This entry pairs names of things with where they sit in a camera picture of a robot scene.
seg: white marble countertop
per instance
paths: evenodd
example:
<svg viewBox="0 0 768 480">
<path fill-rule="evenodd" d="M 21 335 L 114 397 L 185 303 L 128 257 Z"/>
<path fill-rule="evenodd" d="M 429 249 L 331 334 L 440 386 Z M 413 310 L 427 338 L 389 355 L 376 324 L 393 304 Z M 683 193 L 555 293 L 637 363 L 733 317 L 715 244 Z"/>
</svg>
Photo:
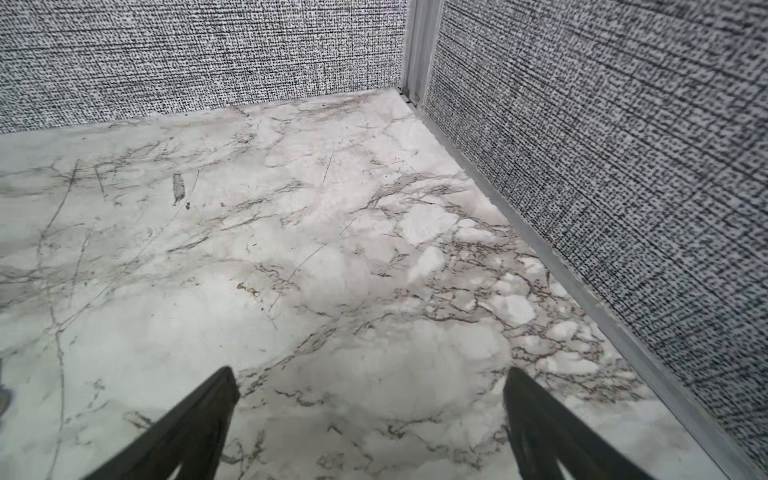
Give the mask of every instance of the white marble countertop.
<svg viewBox="0 0 768 480">
<path fill-rule="evenodd" d="M 515 478 L 525 368 L 720 478 L 394 90 L 0 136 L 0 478 L 78 478 L 223 365 L 218 478 Z"/>
</svg>

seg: marble surface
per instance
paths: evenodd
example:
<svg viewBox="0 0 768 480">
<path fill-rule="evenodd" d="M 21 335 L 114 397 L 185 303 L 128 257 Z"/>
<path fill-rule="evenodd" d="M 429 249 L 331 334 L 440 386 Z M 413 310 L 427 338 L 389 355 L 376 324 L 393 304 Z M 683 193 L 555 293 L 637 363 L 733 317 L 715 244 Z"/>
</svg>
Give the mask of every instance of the marble surface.
<svg viewBox="0 0 768 480">
<path fill-rule="evenodd" d="M 0 478 L 78 478 L 222 365 L 217 477 L 515 478 L 512 365 L 721 478 L 393 90 L 0 136 Z"/>
</svg>

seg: gray textured wall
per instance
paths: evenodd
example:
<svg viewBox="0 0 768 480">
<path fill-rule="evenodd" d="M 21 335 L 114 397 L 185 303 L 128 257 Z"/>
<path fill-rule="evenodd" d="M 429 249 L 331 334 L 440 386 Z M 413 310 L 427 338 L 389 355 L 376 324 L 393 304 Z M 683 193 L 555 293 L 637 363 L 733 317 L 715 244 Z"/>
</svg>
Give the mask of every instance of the gray textured wall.
<svg viewBox="0 0 768 480">
<path fill-rule="evenodd" d="M 445 0 L 423 105 L 766 471 L 767 16 Z"/>
<path fill-rule="evenodd" d="M 4 0 L 0 133 L 399 83 L 407 0 Z"/>
</svg>

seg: black pointed object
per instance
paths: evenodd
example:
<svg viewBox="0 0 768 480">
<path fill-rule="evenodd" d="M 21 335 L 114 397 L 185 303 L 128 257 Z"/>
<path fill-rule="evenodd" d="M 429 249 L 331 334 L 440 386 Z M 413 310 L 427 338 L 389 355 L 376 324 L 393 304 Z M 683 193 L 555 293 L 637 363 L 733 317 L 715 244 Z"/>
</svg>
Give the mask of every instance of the black pointed object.
<svg viewBox="0 0 768 480">
<path fill-rule="evenodd" d="M 211 480 L 240 393 L 228 366 L 218 369 L 163 418 L 85 480 Z"/>
<path fill-rule="evenodd" d="M 509 369 L 504 407 L 523 480 L 562 480 L 558 461 L 575 480 L 653 480 L 522 369 Z"/>
</svg>

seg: brown stain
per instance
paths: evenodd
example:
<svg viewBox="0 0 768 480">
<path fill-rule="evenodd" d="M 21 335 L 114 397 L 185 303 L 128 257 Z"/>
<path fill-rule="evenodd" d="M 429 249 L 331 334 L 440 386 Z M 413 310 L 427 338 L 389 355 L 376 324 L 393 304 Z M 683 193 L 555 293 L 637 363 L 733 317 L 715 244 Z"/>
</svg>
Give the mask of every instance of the brown stain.
<svg viewBox="0 0 768 480">
<path fill-rule="evenodd" d="M 238 290 L 245 290 L 246 292 L 248 292 L 251 295 L 253 295 L 253 298 L 256 298 L 256 297 L 259 296 L 259 290 L 256 290 L 252 286 L 246 286 L 244 282 L 238 283 L 237 284 L 237 289 Z"/>
</svg>

